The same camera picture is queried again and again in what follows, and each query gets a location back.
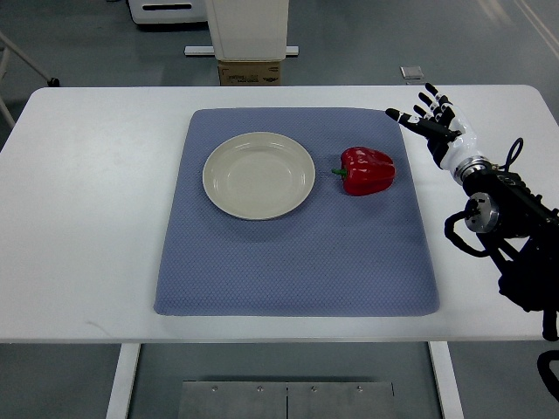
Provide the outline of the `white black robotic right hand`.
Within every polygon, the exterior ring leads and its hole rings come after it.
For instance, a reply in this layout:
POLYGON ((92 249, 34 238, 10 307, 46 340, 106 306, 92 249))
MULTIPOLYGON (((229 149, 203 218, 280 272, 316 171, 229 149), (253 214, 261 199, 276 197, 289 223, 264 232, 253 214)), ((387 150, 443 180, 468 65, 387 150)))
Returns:
POLYGON ((437 87, 426 83, 424 89, 418 97, 426 109, 415 105, 414 114, 394 108, 386 109, 385 113, 402 127, 424 137, 437 166, 453 172, 464 160, 479 154, 477 134, 461 110, 437 87))

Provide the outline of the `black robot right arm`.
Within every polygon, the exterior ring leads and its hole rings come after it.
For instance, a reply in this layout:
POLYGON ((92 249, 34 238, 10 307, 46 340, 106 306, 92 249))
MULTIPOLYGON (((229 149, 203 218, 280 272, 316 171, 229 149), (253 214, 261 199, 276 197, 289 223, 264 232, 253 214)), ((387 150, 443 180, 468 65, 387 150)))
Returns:
POLYGON ((500 271, 499 293, 526 312, 542 313, 542 337, 558 340, 558 210, 542 203, 510 170, 520 155, 517 139, 501 166, 472 161, 459 176, 466 206, 445 220, 445 236, 500 271))

